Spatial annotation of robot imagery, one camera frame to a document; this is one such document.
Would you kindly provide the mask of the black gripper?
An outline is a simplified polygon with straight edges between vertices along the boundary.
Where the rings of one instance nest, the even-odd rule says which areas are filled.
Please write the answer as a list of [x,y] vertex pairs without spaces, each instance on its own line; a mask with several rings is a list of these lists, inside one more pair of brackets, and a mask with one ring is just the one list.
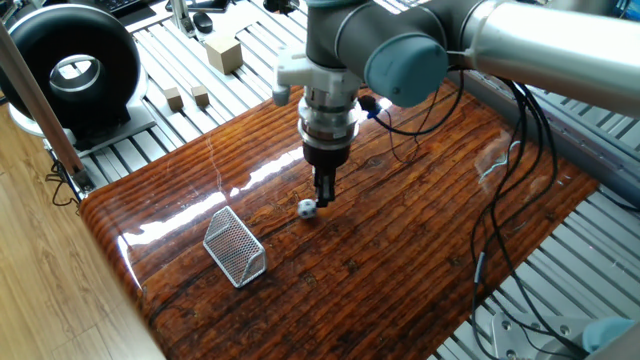
[[326,207],[328,200],[335,199],[336,169],[342,166],[349,158],[350,147],[342,147],[336,150],[324,150],[307,143],[303,144],[305,160],[314,166],[314,187],[316,192],[316,206]]

